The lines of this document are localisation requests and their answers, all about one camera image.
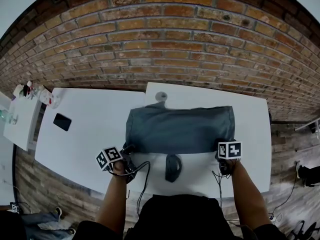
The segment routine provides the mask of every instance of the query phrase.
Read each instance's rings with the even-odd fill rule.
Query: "bottle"
[[[37,97],[39,101],[47,106],[55,109],[59,104],[59,99],[57,96],[54,96],[50,91],[48,91],[43,85],[30,84],[28,86],[31,88],[30,94]]]
[[[14,118],[12,113],[9,113],[7,110],[0,110],[0,118],[5,121],[7,124],[15,125],[17,123],[17,119]]]

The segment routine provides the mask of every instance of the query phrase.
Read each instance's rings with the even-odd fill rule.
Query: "white table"
[[[41,102],[36,98],[20,97],[13,100],[9,111],[17,118],[16,124],[6,123],[3,136],[25,151],[35,149],[33,137]]]
[[[105,193],[112,175],[100,170],[96,156],[105,148],[122,149],[130,110],[143,107],[145,93],[55,88],[53,95],[60,96],[60,104],[45,110],[35,159],[75,183]],[[68,131],[53,124],[57,113],[72,120]]]
[[[242,164],[260,192],[270,186],[271,132],[268,106],[265,99],[226,91],[191,86],[150,82],[147,85],[144,105],[157,102],[156,94],[165,92],[168,109],[194,109],[232,106],[235,118],[235,139],[242,141]],[[136,165],[150,160],[152,167],[146,193],[158,195],[195,194],[217,198],[218,184],[212,170],[219,172],[213,153],[181,154],[182,172],[170,183],[165,180],[166,155],[135,155]],[[130,183],[133,189],[143,189],[145,172],[138,173]],[[222,197],[233,197],[232,181],[223,178]]]

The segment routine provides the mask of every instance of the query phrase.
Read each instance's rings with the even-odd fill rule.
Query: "hand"
[[[124,163],[122,161],[116,161],[114,164],[113,164],[113,173],[114,174],[119,174],[119,175],[122,175],[122,174],[125,174],[125,166],[124,166]]]

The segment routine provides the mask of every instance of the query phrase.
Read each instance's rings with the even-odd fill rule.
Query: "wooden floor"
[[[305,152],[295,152],[295,149],[308,148],[317,145],[319,141],[308,130],[294,132],[292,124],[273,124],[272,135],[272,168],[270,191],[263,193],[268,211],[283,203],[292,191],[296,177],[295,161],[301,160],[308,167],[320,166],[320,149],[315,147]],[[34,159],[35,153],[17,149],[16,185],[19,189],[18,199],[27,202],[33,212],[46,212],[60,206],[64,213],[61,227],[74,227],[83,220],[93,220],[103,194],[80,186],[57,175]],[[274,215],[282,220],[276,225],[287,234],[300,220],[306,221],[306,228],[313,222],[320,222],[320,187],[304,187],[297,180],[293,194],[286,204],[278,208]],[[130,192],[127,200],[125,228],[130,228],[138,220],[136,204],[138,192]],[[145,194],[141,202],[144,204],[151,196]],[[238,218],[233,198],[223,199],[223,213],[227,220]],[[235,235],[241,236],[238,227],[231,225]]]

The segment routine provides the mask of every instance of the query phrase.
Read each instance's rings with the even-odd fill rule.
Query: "black smartphone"
[[[67,132],[71,124],[71,119],[65,117],[62,114],[57,113],[53,123],[56,126],[60,127],[62,130],[65,130]]]

